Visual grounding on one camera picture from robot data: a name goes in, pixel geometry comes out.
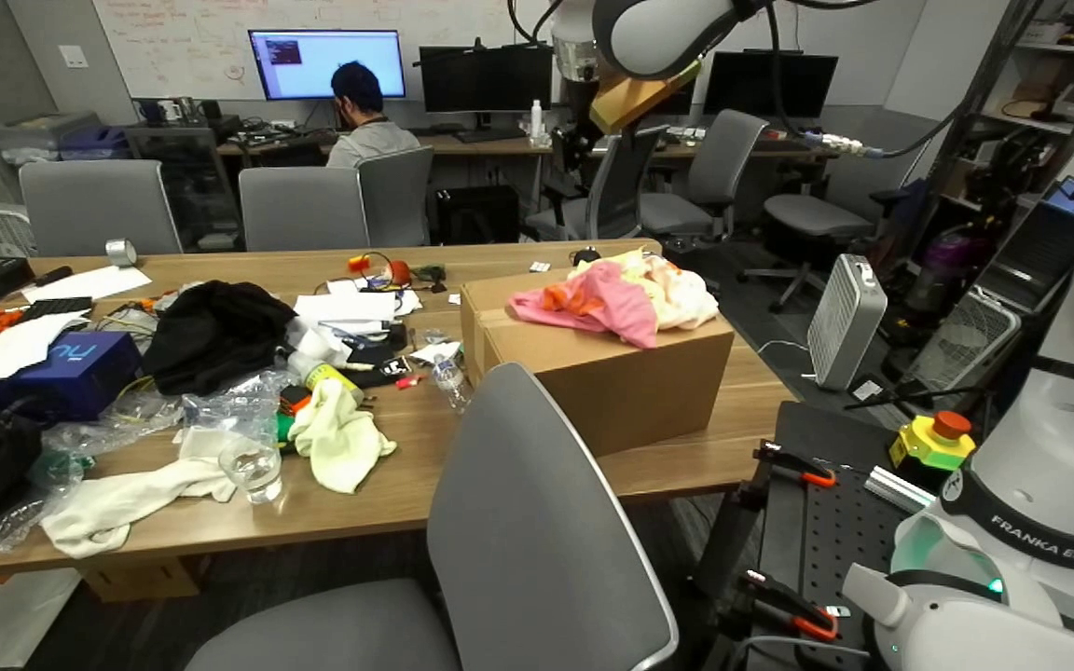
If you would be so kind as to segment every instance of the wooden table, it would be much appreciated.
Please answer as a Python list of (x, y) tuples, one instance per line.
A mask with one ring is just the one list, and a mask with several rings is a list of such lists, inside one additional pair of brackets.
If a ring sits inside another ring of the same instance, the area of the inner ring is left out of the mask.
[[(656, 243), (605, 243), (615, 248), (656, 248)], [(530, 272), (532, 262), (554, 268), (569, 263), (569, 243), (526, 243), (526, 247), (404, 247), (387, 248), (410, 263), (444, 263), (449, 287), (457, 289), (466, 279)], [(150, 256), (145, 272), (153, 287), (145, 293), (177, 289), (190, 279), (249, 279), (293, 303), (293, 293), (317, 289), (336, 279), (352, 248), (310, 248), (310, 252), (167, 252)], [(37, 268), (73, 263), (92, 268), (102, 262), (37, 262)], [(424, 293), (424, 308), (410, 317), (410, 330), (457, 337), (457, 308), (444, 293)], [(736, 340), (728, 378), (714, 424), (699, 435), (661, 438), (631, 452), (605, 455), (600, 467), (624, 498), (664, 498), (682, 491), (730, 487), (755, 474), (755, 448), (776, 428), (776, 406), (788, 389), (766, 361)], [(92, 563), (155, 563), (178, 554), (214, 554), (240, 548), (306, 545), (332, 537), (369, 537), (397, 528), (423, 528), (428, 519), (431, 487), (444, 474), (452, 438), (449, 400), (416, 385), (413, 392), (377, 392), (377, 424), (399, 442), (353, 496), (321, 487), (302, 458), (285, 458), (285, 502), (249, 506), (242, 496), (231, 502), (178, 498), (132, 528), (132, 542)], [(118, 448), (96, 462), (96, 476), (155, 471), (177, 458), (167, 431), (140, 442)], [(10, 551), (0, 551), (0, 571), (37, 571), (70, 563), (60, 554), (41, 528), (32, 528)]]
[[(431, 156), (452, 156), (452, 159), (466, 159), (466, 156), (481, 156), (481, 159), (521, 159), (521, 156), (549, 156), (549, 148), (530, 146), (530, 138), (487, 138), (487, 141), (464, 141), (456, 135), (416, 135), (416, 141), (424, 148), (431, 148)], [(664, 148), (656, 148), (656, 159), (691, 159), (699, 141), (672, 141)], [(260, 153), (275, 153), (285, 146), (249, 146), (240, 148), (234, 141), (218, 146), (220, 156), (249, 156), (257, 159)], [(759, 141), (755, 148), (755, 159), (832, 159), (832, 148), (817, 148), (817, 146), (792, 146), (792, 141)]]

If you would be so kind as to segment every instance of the chair back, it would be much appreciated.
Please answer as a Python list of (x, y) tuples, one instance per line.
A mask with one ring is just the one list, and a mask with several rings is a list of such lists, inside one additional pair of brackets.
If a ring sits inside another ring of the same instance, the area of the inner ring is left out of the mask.
[[(866, 128), (853, 135), (866, 146), (909, 146), (934, 128), (934, 119), (906, 114), (906, 112), (874, 112)], [(876, 190), (901, 190), (914, 184), (914, 169), (934, 153), (940, 141), (929, 141), (929, 148), (896, 156), (896, 159), (866, 159), (866, 156), (839, 156), (827, 169), (827, 190), (824, 201), (835, 201), (858, 216), (879, 220), (879, 205), (874, 201)]]
[(656, 666), (677, 650), (600, 467), (518, 364), (476, 389), (424, 542), (466, 671)]
[(240, 199), (218, 153), (214, 128), (140, 122), (122, 130), (139, 159), (163, 164), (167, 205), (186, 247), (218, 247), (240, 237)]
[(664, 128), (639, 128), (613, 135), (605, 164), (598, 169), (585, 195), (585, 231), (578, 237), (624, 237), (640, 226), (640, 184)]
[(369, 247), (353, 169), (240, 173), (246, 248)]
[(60, 159), (17, 173), (32, 252), (102, 252), (126, 237), (139, 252), (178, 252), (155, 159)]
[(374, 247), (424, 247), (428, 243), (428, 173), (431, 153), (399, 153), (358, 164), (364, 226)]
[(687, 199), (699, 205), (730, 205), (759, 130), (766, 119), (722, 108), (694, 148)]

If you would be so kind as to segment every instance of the pink cloth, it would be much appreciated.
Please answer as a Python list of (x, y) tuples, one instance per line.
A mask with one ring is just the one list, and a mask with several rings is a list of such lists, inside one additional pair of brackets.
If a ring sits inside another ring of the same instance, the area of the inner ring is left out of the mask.
[(615, 330), (624, 342), (656, 346), (656, 312), (650, 293), (624, 279), (624, 268), (608, 262), (589, 263), (567, 283), (513, 293), (507, 312), (574, 330)]

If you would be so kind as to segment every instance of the gray office chair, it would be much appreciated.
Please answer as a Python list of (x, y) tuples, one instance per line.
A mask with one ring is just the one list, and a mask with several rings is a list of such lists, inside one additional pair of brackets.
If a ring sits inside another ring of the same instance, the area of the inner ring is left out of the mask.
[(644, 671), (677, 650), (600, 467), (518, 364), (474, 395), (424, 542), (449, 625), (413, 580), (352, 584), (234, 622), (190, 671)]
[(377, 247), (428, 247), (428, 173), (428, 148), (358, 164), (364, 226)]
[[(934, 122), (901, 112), (874, 112), (861, 128), (866, 146), (906, 146)], [(783, 256), (788, 268), (743, 268), (743, 279), (788, 279), (773, 308), (783, 308), (801, 287), (824, 287), (827, 263), (879, 231), (879, 212), (906, 187), (922, 153), (896, 159), (839, 156), (827, 173), (824, 199), (776, 195), (766, 201), (766, 248)]]
[(759, 130), (766, 119), (722, 108), (699, 141), (682, 195), (640, 195), (640, 226), (656, 237), (709, 226), (728, 237), (740, 176), (745, 173)]
[(369, 247), (353, 169), (240, 173), (246, 248)]
[(17, 173), (32, 252), (102, 252), (126, 237), (139, 252), (178, 252), (155, 159), (60, 159)]
[(631, 135), (608, 135), (608, 153), (589, 180), (585, 199), (554, 201), (530, 212), (526, 231), (532, 237), (626, 237), (640, 231), (640, 184), (664, 128), (639, 128)]

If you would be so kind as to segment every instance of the towel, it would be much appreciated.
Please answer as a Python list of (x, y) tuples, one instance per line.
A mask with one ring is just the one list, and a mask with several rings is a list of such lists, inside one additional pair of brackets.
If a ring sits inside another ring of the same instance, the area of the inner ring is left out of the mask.
[(62, 554), (102, 554), (122, 548), (132, 524), (178, 496), (231, 498), (234, 483), (220, 467), (170, 462), (150, 474), (78, 482), (52, 502), (41, 528)]
[(353, 389), (339, 378), (317, 379), (313, 400), (291, 424), (291, 442), (310, 458), (313, 476), (332, 491), (353, 491), (397, 442), (358, 411)]
[(615, 330), (624, 342), (656, 346), (656, 330), (699, 327), (720, 312), (699, 272), (654, 252), (620, 252), (574, 268), (563, 283), (521, 289), (507, 312), (532, 325)]

